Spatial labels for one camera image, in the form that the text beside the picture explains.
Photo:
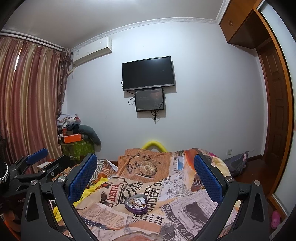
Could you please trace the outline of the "yellow cloth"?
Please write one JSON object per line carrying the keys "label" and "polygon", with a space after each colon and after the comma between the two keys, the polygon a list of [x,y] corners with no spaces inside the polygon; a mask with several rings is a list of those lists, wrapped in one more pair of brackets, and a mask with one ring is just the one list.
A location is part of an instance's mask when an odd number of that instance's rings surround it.
{"label": "yellow cloth", "polygon": [[90,196],[92,193],[97,191],[103,184],[108,181],[108,178],[99,178],[94,184],[90,185],[88,188],[85,188],[78,191],[71,190],[69,193],[69,201],[72,202],[74,207],[80,204],[86,197]]}

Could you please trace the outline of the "green patterned cloth pile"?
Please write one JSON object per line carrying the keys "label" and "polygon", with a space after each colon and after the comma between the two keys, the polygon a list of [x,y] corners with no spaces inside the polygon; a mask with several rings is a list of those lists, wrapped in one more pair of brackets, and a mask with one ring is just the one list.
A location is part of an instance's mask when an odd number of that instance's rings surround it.
{"label": "green patterned cloth pile", "polygon": [[61,148],[64,155],[75,161],[82,161],[89,153],[95,153],[94,145],[85,140],[61,144]]}

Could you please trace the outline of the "dark bag on floor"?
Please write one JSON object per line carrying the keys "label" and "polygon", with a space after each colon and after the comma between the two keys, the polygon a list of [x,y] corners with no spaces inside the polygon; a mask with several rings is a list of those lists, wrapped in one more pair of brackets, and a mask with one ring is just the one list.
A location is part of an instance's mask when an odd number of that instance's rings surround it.
{"label": "dark bag on floor", "polygon": [[229,172],[232,177],[238,177],[241,175],[243,170],[246,168],[246,163],[248,161],[249,152],[246,151],[242,154],[230,157],[224,160],[224,163],[229,169]]}

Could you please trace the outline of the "orange box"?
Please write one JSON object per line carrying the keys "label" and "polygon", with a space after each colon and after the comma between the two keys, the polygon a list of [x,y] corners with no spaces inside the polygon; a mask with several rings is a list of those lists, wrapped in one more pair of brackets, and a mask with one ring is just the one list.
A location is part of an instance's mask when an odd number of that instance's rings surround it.
{"label": "orange box", "polygon": [[61,136],[61,141],[63,144],[70,144],[74,142],[79,142],[82,140],[81,134],[74,134],[74,135],[68,135],[68,136]]}

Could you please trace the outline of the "newspaper print bed blanket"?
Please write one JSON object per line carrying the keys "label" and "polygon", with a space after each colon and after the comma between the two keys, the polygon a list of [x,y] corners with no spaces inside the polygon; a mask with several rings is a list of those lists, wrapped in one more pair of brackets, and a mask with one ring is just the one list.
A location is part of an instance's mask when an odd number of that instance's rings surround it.
{"label": "newspaper print bed blanket", "polygon": [[[113,171],[99,160],[87,185],[108,181],[75,208],[99,240],[192,240],[217,207],[197,172],[194,157],[203,154],[224,176],[224,161],[205,150],[176,152],[128,149]],[[124,201],[136,194],[147,196],[147,214],[129,212]]]}

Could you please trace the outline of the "pink slipper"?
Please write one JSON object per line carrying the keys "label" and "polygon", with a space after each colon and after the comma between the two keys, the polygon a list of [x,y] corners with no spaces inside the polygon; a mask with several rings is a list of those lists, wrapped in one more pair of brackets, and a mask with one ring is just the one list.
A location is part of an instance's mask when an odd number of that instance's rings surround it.
{"label": "pink slipper", "polygon": [[275,210],[271,215],[271,224],[270,224],[273,230],[276,230],[280,225],[280,219],[281,219],[280,213]]}

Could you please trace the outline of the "yellow object behind bed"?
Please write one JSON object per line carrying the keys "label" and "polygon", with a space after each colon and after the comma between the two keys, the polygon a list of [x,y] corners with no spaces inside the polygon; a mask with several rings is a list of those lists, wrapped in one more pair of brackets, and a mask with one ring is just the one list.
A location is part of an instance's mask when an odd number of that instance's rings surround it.
{"label": "yellow object behind bed", "polygon": [[142,149],[144,150],[148,150],[150,148],[155,148],[157,149],[159,152],[167,152],[167,149],[158,141],[152,140],[152,141],[148,141],[146,142],[143,146]]}

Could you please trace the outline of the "striped red beige curtain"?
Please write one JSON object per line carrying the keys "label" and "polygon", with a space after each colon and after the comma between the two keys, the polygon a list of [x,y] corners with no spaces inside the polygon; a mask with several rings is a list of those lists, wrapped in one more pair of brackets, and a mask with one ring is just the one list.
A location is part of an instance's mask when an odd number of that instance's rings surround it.
{"label": "striped red beige curtain", "polygon": [[46,160],[61,156],[57,117],[61,114],[71,52],[12,37],[1,37],[1,134],[4,159],[46,148]]}

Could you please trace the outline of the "brown wooden door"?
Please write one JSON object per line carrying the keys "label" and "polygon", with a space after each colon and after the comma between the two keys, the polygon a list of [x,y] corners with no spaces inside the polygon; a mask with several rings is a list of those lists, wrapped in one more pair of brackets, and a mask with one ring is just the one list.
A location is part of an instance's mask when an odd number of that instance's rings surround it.
{"label": "brown wooden door", "polygon": [[279,47],[271,39],[257,48],[267,96],[267,134],[263,160],[266,165],[267,197],[274,194],[283,175],[292,140],[292,89],[287,66]]}

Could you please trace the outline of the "white air conditioner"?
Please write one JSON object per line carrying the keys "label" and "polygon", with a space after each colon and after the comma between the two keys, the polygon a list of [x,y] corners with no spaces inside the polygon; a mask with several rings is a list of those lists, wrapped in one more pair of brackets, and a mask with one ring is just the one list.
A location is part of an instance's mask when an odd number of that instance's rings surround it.
{"label": "white air conditioner", "polygon": [[80,66],[110,53],[112,53],[112,39],[104,37],[75,50],[73,64],[74,66]]}

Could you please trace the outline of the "wooden overhead cabinet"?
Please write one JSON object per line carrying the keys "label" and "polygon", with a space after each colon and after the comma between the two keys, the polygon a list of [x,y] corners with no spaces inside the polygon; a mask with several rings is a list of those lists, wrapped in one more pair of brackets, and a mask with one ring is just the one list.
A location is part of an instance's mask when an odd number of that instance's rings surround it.
{"label": "wooden overhead cabinet", "polygon": [[220,22],[229,44],[254,49],[269,38],[262,20],[253,9],[256,1],[230,1]]}

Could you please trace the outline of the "small dark wall screen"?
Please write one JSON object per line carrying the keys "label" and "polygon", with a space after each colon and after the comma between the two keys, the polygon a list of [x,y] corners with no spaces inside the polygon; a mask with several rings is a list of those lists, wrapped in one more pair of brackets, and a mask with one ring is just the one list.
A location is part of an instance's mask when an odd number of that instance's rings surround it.
{"label": "small dark wall screen", "polygon": [[138,90],[135,92],[135,110],[158,111],[165,109],[165,94],[162,88]]}

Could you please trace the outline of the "black wall television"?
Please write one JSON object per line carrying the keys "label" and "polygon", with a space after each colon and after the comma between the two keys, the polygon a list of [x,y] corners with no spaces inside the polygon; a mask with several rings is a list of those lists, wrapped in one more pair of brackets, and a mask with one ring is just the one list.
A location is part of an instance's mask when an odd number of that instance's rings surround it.
{"label": "black wall television", "polygon": [[174,69],[170,56],[122,64],[122,87],[124,91],[174,85]]}

